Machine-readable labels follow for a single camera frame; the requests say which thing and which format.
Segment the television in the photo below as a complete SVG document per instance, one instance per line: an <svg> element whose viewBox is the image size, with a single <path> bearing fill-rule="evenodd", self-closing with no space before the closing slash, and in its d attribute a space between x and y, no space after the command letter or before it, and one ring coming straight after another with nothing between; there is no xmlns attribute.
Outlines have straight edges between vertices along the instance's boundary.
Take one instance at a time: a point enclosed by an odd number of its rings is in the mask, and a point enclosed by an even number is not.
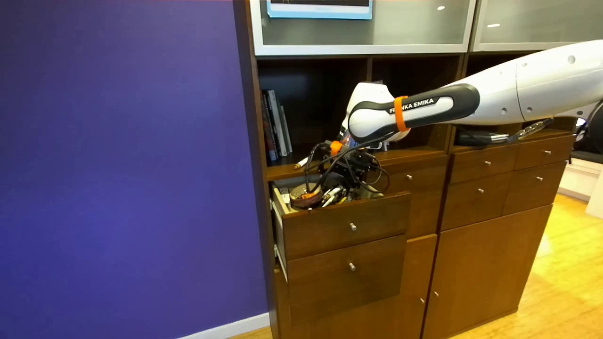
<svg viewBox="0 0 603 339"><path fill-rule="evenodd" d="M265 0L271 20L372 20L372 0Z"/></svg>

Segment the wooden floor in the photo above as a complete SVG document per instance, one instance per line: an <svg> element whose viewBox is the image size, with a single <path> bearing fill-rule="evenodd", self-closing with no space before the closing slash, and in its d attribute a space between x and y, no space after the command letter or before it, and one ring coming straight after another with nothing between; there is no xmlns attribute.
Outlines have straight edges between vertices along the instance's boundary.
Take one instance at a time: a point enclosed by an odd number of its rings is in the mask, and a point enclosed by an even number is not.
<svg viewBox="0 0 603 339"><path fill-rule="evenodd" d="M603 339L603 221L555 197L518 313L453 339ZM271 339L267 328L237 339Z"/></svg>

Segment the purple wall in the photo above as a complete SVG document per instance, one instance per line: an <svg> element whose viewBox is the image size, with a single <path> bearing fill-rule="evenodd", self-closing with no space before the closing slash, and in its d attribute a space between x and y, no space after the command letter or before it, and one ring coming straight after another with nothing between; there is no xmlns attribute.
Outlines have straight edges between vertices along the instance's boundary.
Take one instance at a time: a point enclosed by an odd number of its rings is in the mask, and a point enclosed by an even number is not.
<svg viewBox="0 0 603 339"><path fill-rule="evenodd" d="M265 312L233 0L0 3L0 338Z"/></svg>

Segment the wall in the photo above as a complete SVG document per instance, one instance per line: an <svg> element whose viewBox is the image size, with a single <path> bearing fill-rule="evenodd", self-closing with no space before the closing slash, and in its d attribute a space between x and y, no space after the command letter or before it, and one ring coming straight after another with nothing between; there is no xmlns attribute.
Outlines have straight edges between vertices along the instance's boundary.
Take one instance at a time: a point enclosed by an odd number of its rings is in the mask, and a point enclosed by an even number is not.
<svg viewBox="0 0 603 339"><path fill-rule="evenodd" d="M231 5L0 5L1 339L265 312Z"/></svg>

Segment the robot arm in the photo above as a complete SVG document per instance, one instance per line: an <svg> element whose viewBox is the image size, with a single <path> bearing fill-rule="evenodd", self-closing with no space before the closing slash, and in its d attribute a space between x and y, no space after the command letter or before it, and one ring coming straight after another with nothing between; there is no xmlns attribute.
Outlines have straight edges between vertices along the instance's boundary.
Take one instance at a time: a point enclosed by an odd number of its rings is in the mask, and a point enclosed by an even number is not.
<svg viewBox="0 0 603 339"><path fill-rule="evenodd" d="M591 112L603 99L603 40L546 50L421 95L393 99L357 84L340 133L354 144L397 142L427 125L512 125Z"/></svg>

